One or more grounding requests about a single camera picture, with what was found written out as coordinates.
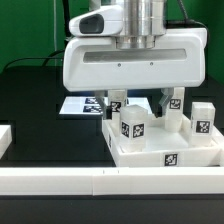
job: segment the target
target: black cable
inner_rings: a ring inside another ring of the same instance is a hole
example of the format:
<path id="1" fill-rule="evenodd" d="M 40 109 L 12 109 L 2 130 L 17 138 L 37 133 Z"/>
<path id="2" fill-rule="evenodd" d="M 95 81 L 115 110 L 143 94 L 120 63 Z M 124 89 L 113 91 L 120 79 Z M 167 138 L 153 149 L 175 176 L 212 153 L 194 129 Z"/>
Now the black cable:
<path id="1" fill-rule="evenodd" d="M 64 53 L 65 50 L 57 50 L 51 54 L 48 55 L 48 57 L 44 60 L 42 66 L 46 66 L 46 64 L 48 63 L 48 61 L 50 60 L 50 58 L 53 58 L 54 56 L 58 55 L 58 54 L 61 54 L 61 53 Z"/>
<path id="2" fill-rule="evenodd" d="M 207 30 L 207 44 L 209 43 L 210 41 L 210 32 L 209 32 L 209 29 L 208 27 L 201 23 L 201 22 L 198 22 L 196 20 L 193 20 L 193 19 L 188 19 L 188 20 L 167 20 L 166 21 L 166 27 L 167 28 L 192 28 L 192 27 L 195 27 L 195 26 L 200 26 L 200 27 L 204 27 L 206 30 Z"/>
<path id="3" fill-rule="evenodd" d="M 70 10 L 69 10 L 69 2 L 68 0 L 62 0 L 63 2 L 63 10 L 64 10 L 64 22 L 65 22 L 65 47 L 68 43 L 68 39 L 71 37 L 71 33 L 69 30 L 69 21 L 70 21 Z"/>
<path id="4" fill-rule="evenodd" d="M 3 72 L 5 72 L 5 70 L 9 67 L 9 65 L 15 63 L 15 62 L 18 62 L 18 61 L 25 61 L 25 60 L 46 60 L 46 59 L 49 59 L 49 60 L 63 60 L 63 58 L 55 58 L 55 57 L 29 57 L 29 58 L 18 58 L 18 59 L 15 59 L 13 61 L 10 61 L 9 63 L 7 63 L 4 68 L 3 68 Z"/>
<path id="5" fill-rule="evenodd" d="M 183 14 L 183 16 L 184 16 L 184 19 L 185 19 L 185 20 L 188 20 L 189 17 L 188 17 L 187 10 L 186 10 L 186 8 L 185 8 L 185 6 L 184 6 L 183 1 L 182 1 L 182 0 L 177 0 L 177 2 L 178 2 L 178 4 L 179 4 L 180 10 L 181 10 L 181 12 L 182 12 L 182 14 Z"/>

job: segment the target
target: white cube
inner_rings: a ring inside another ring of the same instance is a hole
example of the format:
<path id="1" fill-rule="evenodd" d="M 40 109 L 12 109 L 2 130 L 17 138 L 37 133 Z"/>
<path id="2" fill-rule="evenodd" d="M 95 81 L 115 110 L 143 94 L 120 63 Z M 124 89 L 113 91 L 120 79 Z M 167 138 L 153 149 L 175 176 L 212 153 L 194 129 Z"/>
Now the white cube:
<path id="1" fill-rule="evenodd" d="M 215 119 L 215 107 L 212 103 L 193 102 L 191 113 L 191 146 L 210 146 Z"/>
<path id="2" fill-rule="evenodd" d="M 142 151 L 145 148 L 145 130 L 148 110 L 138 105 L 121 108 L 120 146 L 123 152 Z"/>

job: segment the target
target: black table surface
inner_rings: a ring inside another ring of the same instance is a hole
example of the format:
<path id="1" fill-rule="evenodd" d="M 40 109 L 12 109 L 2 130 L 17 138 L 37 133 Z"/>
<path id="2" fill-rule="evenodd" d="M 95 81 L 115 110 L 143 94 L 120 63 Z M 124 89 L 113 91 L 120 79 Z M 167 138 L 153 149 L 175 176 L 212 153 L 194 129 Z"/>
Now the black table surface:
<path id="1" fill-rule="evenodd" d="M 0 75 L 0 124 L 12 125 L 13 142 L 1 167 L 114 167 L 101 133 L 101 118 L 59 116 L 69 93 L 60 67 L 12 67 Z M 158 103 L 160 90 L 129 96 Z M 192 102 L 212 102 L 215 126 L 224 132 L 224 86 L 207 77 L 186 88 Z M 223 195 L 0 197 L 0 223 L 223 223 Z"/>

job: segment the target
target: white tray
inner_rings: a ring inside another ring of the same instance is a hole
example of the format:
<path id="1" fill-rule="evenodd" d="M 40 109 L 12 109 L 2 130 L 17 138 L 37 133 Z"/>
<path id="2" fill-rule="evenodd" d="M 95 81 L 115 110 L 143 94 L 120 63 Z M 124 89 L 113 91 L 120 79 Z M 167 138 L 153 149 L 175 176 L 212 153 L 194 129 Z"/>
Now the white tray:
<path id="1" fill-rule="evenodd" d="M 117 167 L 206 167 L 217 166 L 223 162 L 222 150 L 224 137 L 214 127 L 212 142 L 209 147 L 189 147 L 188 132 L 190 120 L 183 116 L 181 131 L 172 133 L 166 131 L 164 119 L 154 119 L 148 115 L 149 123 L 153 126 L 146 128 L 146 148 L 142 152 L 124 153 L 119 145 L 119 132 L 112 120 L 104 120 L 102 131 Z M 173 161 L 167 163 L 171 156 Z"/>

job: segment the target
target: green wall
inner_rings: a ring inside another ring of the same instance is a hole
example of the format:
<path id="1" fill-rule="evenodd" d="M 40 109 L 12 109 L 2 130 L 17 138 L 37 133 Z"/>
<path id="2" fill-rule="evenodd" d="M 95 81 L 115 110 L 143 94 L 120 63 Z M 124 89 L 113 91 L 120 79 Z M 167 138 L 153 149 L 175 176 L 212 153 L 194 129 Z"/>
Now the green wall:
<path id="1" fill-rule="evenodd" d="M 205 23 L 211 40 L 206 49 L 207 72 L 224 83 L 224 1 L 183 0 L 189 17 Z M 54 51 L 53 0 L 0 1 L 0 71 L 16 58 L 45 57 Z M 71 16 L 88 10 L 88 0 L 70 0 Z M 181 19 L 177 0 L 168 0 L 168 18 Z M 58 49 L 64 47 L 62 1 L 57 0 Z M 40 61 L 14 65 L 40 65 Z"/>

